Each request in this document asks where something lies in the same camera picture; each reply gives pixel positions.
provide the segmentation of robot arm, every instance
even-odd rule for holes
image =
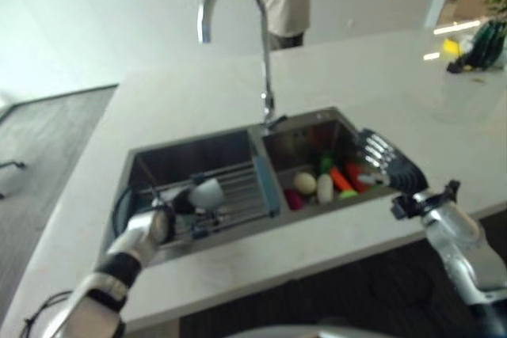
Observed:
[[[422,171],[385,138],[363,130],[359,144],[378,173],[363,176],[402,194],[393,200],[397,219],[420,217],[426,237],[444,263],[449,279],[487,336],[507,336],[507,269],[489,246],[484,229],[456,204],[457,181],[444,192],[428,186]]]
[[[137,275],[170,237],[172,211],[159,204],[134,216],[94,272],[74,290],[44,338],[117,338],[124,334],[120,311]]]

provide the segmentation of double sink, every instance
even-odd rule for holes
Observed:
[[[153,189],[160,192],[186,186],[196,177],[219,182],[225,195],[219,218],[205,221],[199,217],[197,223],[195,215],[178,215],[175,238],[160,247],[153,264],[385,196],[388,190],[373,188],[326,204],[306,197],[301,210],[289,207],[284,189],[294,188],[298,172],[317,176],[323,155],[331,156],[338,166],[352,162],[366,170],[357,154],[356,134],[356,128],[337,109],[325,108],[291,116],[269,131],[255,124],[133,150],[124,167],[117,194],[121,202],[112,213],[103,249],[115,238],[113,223],[125,225],[130,216],[150,205]]]

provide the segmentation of kitchen counter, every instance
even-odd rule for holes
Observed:
[[[276,52],[277,114],[336,106],[399,145],[435,189],[461,180],[461,207],[489,215],[507,207],[507,73],[453,75],[447,60],[423,60],[442,39],[405,31]],[[120,85],[26,268],[2,337],[17,336],[47,296],[93,267],[130,149],[261,121],[260,59],[196,59]],[[417,220],[396,221],[389,207],[384,197],[149,267],[122,315],[140,329],[422,237]]]

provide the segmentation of floor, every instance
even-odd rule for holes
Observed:
[[[114,88],[17,106],[0,122],[0,324],[26,264]]]

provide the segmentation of chrome faucet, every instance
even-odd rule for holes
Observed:
[[[261,31],[262,47],[264,61],[262,63],[262,73],[265,81],[265,91],[261,94],[264,100],[264,125],[269,128],[275,115],[275,96],[271,90],[271,66],[269,61],[269,33],[268,33],[268,13],[264,0],[256,0],[261,10]],[[203,0],[199,7],[197,18],[197,34],[199,42],[208,44],[212,41],[212,14],[216,0]]]

